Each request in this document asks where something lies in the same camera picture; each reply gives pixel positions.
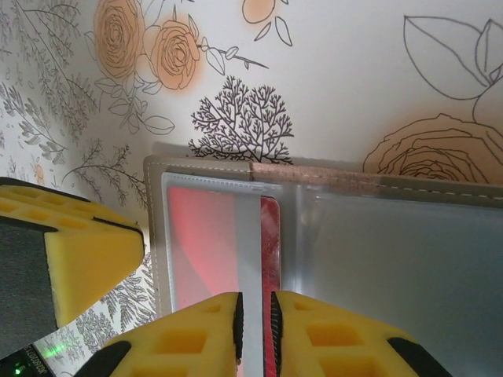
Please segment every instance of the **orange rose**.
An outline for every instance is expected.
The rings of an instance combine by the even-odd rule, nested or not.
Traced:
[[[101,66],[112,78],[126,78],[134,72],[144,31],[137,0],[100,0],[94,17],[94,43]]]
[[[369,173],[503,183],[503,135],[440,114],[387,135],[367,156]]]
[[[144,44],[150,68],[164,86],[183,89],[189,85],[199,60],[189,27],[177,21],[151,26],[145,32]]]

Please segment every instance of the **black rubber edge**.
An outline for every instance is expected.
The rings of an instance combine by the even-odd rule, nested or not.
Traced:
[[[30,182],[20,181],[19,179],[16,179],[16,178],[0,177],[0,186],[2,186],[2,185],[29,187],[32,189],[38,189],[38,190],[42,190],[42,191],[46,191],[46,192],[51,192],[53,194],[66,196],[67,198],[70,198],[70,199],[80,200],[81,202],[90,203],[90,200],[88,200],[86,198],[82,198],[81,196],[68,194],[68,193],[62,192],[62,191],[57,191],[52,188],[47,188],[45,186],[36,185],[36,184],[30,183]]]
[[[73,377],[110,377],[131,349],[126,340],[97,351]]]
[[[120,224],[119,222],[104,220],[103,218],[97,218],[96,216],[93,217],[93,221],[101,222],[106,225],[117,226],[122,229],[132,230],[133,232],[138,233],[141,237],[141,245],[142,245],[141,247],[143,248],[143,257],[145,257],[145,240],[143,238],[143,232],[141,231],[141,229],[129,225]]]
[[[0,223],[16,226],[18,228],[36,230],[38,232],[44,232],[44,233],[57,232],[57,229],[53,228],[52,226],[37,224],[35,222],[25,220],[19,220],[17,218],[9,218],[7,216],[0,216]]]
[[[283,339],[283,313],[276,292],[270,294],[270,328],[273,332],[274,362],[276,376],[281,374],[281,340]]]
[[[404,338],[389,338],[387,342],[419,377],[453,377],[421,345]]]
[[[237,294],[236,309],[234,310],[233,319],[233,338],[236,347],[236,360],[241,360],[243,357],[243,328],[244,328],[244,309],[243,309],[243,293]]]

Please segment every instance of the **wallpaper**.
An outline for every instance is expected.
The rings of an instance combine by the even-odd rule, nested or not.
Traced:
[[[501,184],[502,15],[496,0],[1,0],[0,173],[145,231],[152,152]],[[58,375],[154,318],[146,241],[138,271],[38,342]]]

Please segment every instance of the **yellow foam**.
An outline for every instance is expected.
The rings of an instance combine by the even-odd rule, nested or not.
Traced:
[[[276,292],[282,377],[417,377],[387,340],[403,331],[293,292]]]
[[[0,185],[0,216],[56,229],[44,237],[58,327],[89,309],[143,259],[139,227],[98,203],[14,182]]]
[[[233,377],[238,293],[224,293],[112,339],[131,349],[110,377]]]

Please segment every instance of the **stitching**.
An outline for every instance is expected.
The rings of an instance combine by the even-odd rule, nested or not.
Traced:
[[[150,190],[149,190],[149,198],[150,198],[150,214],[152,214],[152,239],[150,240],[150,258],[152,259],[152,270],[155,268],[156,269],[156,287],[157,291],[160,290],[159,287],[159,265],[157,263],[157,249],[156,249],[156,219],[154,218],[155,216],[153,215],[154,213],[154,208],[153,208],[153,196],[152,196],[152,185],[150,184],[150,164],[147,165],[147,183],[149,184]],[[165,315],[163,311],[163,300],[160,299],[159,295],[156,295],[156,302],[159,305],[159,310],[157,311],[157,315]]]
[[[213,171],[225,171],[225,172],[234,172],[234,173],[256,173],[255,171],[249,170],[249,169],[227,169],[223,167],[196,167],[192,165],[180,165],[180,164],[173,164],[173,163],[149,163],[147,166],[147,170],[149,171],[150,165],[162,165],[166,167],[180,167],[182,169],[199,169],[199,170],[213,170]],[[278,175],[287,175],[287,176],[292,176],[294,174],[290,173],[285,173],[285,172],[277,172]],[[488,195],[483,195],[483,194],[471,194],[469,192],[443,192],[443,191],[437,191],[437,190],[427,190],[425,188],[410,188],[410,187],[399,187],[399,186],[388,186],[388,185],[382,185],[380,183],[375,183],[375,182],[365,182],[365,181],[360,181],[358,179],[351,179],[351,178],[340,178],[340,177],[328,177],[324,175],[310,175],[310,174],[304,174],[304,173],[297,173],[296,175],[299,175],[301,177],[305,178],[321,178],[321,179],[328,179],[330,181],[341,181],[341,182],[348,182],[348,183],[358,183],[360,185],[368,185],[368,186],[373,186],[373,187],[380,187],[382,189],[394,189],[394,190],[403,190],[403,191],[414,191],[414,192],[426,192],[430,194],[439,194],[439,195],[449,195],[449,196],[463,196],[463,197],[472,197],[472,198],[480,198],[480,199],[488,199],[488,200],[494,200],[494,201],[503,201],[503,196],[488,196]],[[150,190],[150,202],[152,203],[152,190]]]

